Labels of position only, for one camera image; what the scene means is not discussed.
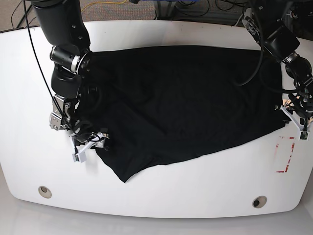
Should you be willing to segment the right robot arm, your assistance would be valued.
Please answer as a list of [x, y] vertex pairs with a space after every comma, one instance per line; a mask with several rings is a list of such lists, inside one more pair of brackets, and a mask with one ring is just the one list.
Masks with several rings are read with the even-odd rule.
[[110, 149], [106, 128], [95, 127], [87, 115], [103, 100], [102, 89], [89, 76], [90, 38], [78, 0], [32, 0], [40, 27], [52, 45], [54, 63], [49, 92], [52, 98], [50, 127], [65, 130], [74, 147]]

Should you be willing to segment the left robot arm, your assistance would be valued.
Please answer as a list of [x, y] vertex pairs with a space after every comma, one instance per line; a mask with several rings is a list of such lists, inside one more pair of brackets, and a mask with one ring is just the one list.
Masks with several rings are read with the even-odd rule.
[[291, 104], [281, 110], [292, 120], [302, 140], [309, 136], [313, 116], [313, 74], [309, 61], [296, 49], [300, 42], [283, 22], [283, 16], [292, 5], [291, 0], [250, 0], [252, 16], [243, 19], [243, 25], [260, 45], [261, 50], [285, 64], [286, 73], [293, 79], [294, 91], [285, 91]]

